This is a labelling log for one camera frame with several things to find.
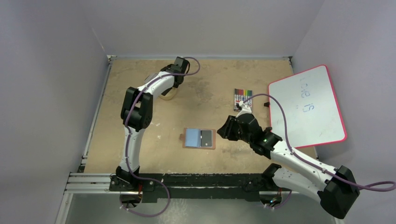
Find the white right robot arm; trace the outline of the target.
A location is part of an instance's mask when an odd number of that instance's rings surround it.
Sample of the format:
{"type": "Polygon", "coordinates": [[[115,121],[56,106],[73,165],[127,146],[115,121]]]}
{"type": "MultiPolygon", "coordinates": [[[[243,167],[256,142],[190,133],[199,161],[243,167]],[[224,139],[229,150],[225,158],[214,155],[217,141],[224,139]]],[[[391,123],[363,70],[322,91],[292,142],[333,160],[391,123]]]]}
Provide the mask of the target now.
{"type": "Polygon", "coordinates": [[[335,168],[289,148],[286,141],[272,133],[272,128],[262,129],[254,115],[245,113],[228,116],[217,134],[230,141],[241,140],[253,151],[273,160],[262,174],[266,189],[287,188],[312,198],[330,215],[344,219],[360,195],[357,187],[339,180],[355,183],[352,171],[341,166],[335,168]]]}

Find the pink leather card holder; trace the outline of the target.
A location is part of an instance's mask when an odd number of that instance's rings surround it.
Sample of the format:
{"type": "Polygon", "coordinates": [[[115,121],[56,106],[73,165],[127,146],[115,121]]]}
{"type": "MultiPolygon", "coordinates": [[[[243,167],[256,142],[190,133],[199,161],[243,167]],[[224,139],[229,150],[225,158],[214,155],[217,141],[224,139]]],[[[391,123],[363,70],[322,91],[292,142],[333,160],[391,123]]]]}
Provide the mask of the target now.
{"type": "Polygon", "coordinates": [[[183,148],[195,148],[195,149],[215,149],[216,148],[216,130],[212,130],[213,147],[201,147],[200,146],[200,130],[210,129],[199,129],[199,128],[185,128],[183,133],[180,134],[180,140],[182,141],[183,148]]]}

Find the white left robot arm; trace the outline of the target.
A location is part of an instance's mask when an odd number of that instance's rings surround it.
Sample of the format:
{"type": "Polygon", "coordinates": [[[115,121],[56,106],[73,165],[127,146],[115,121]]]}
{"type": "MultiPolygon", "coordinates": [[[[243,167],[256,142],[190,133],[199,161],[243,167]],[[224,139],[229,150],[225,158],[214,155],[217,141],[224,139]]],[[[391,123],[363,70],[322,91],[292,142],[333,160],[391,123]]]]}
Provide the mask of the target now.
{"type": "Polygon", "coordinates": [[[133,191],[139,186],[141,142],[153,117],[154,100],[179,87],[189,68],[190,62],[187,59],[177,57],[174,63],[147,76],[144,85],[127,89],[120,114],[125,143],[121,162],[116,169],[116,177],[126,190],[133,191]]]}

